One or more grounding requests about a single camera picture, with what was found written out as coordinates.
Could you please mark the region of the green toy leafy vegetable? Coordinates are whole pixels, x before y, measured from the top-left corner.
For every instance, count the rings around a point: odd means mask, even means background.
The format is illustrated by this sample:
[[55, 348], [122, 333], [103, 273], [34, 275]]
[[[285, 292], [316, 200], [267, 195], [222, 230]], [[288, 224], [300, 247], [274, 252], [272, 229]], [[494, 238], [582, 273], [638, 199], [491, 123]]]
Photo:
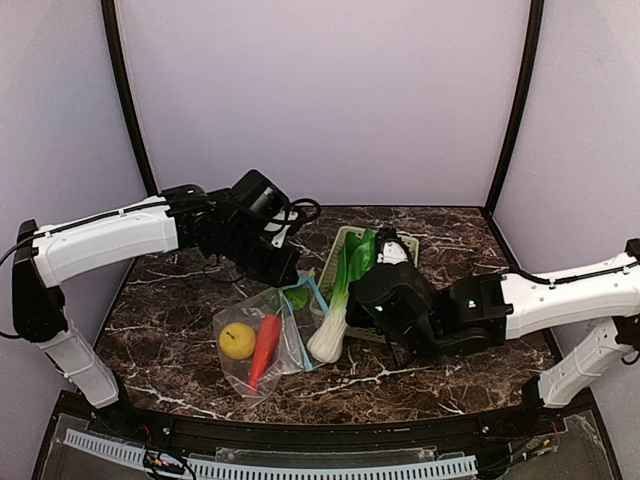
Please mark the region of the green toy leafy vegetable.
[[328, 311], [321, 326], [307, 342], [307, 349], [321, 363], [335, 363], [341, 356], [347, 329], [349, 287], [375, 263], [376, 232], [366, 229], [361, 236], [347, 232], [340, 250]]

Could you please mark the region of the clear zip top bag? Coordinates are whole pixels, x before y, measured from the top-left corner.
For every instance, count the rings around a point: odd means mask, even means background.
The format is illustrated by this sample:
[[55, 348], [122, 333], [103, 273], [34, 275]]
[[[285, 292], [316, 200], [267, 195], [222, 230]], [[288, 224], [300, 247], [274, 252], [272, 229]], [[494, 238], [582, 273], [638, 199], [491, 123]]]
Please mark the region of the clear zip top bag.
[[213, 317], [224, 377], [249, 407], [265, 401], [283, 376], [323, 365], [307, 343], [328, 311], [315, 272], [287, 287], [270, 287]]

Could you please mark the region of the red toy chili pepper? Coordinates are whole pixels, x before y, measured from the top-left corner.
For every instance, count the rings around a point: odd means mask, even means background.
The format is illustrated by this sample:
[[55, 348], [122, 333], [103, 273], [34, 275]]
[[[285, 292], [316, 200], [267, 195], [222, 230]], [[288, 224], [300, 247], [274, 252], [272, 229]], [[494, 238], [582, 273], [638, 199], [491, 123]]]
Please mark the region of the red toy chili pepper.
[[262, 314], [249, 374], [249, 391], [259, 390], [261, 379], [275, 365], [279, 374], [293, 374], [311, 369], [295, 315], [309, 301], [304, 287], [269, 289], [258, 296]]

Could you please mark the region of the yellow toy lemon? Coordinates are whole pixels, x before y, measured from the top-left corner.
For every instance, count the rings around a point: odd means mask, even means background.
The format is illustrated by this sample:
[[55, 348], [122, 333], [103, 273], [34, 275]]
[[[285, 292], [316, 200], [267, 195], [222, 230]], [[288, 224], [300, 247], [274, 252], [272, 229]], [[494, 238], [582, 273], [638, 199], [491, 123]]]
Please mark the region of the yellow toy lemon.
[[247, 324], [234, 322], [225, 326], [218, 338], [220, 351], [233, 360], [249, 359], [255, 350], [256, 333]]

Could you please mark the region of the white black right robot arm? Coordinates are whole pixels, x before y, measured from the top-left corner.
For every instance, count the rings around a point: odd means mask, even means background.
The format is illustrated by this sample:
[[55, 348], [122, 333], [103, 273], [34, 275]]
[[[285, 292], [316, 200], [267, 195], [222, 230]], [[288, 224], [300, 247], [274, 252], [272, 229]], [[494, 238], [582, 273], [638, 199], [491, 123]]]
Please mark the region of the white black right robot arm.
[[593, 265], [465, 277], [437, 290], [409, 262], [376, 263], [350, 288], [361, 312], [420, 360], [469, 355], [552, 327], [597, 320], [560, 363], [528, 381], [532, 409], [561, 409], [608, 367], [639, 354], [639, 242]]

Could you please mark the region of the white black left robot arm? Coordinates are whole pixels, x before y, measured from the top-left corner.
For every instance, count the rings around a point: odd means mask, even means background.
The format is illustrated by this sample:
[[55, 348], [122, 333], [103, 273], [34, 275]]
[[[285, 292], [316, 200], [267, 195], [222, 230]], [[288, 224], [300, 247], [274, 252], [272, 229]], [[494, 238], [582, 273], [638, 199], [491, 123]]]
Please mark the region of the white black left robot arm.
[[297, 282], [300, 253], [285, 241], [318, 217], [309, 199], [290, 200], [257, 170], [211, 192], [188, 184], [141, 202], [59, 225], [21, 224], [10, 261], [11, 340], [36, 345], [112, 428], [137, 429], [126, 389], [67, 318], [62, 284], [137, 257], [197, 248], [224, 257], [271, 287]]

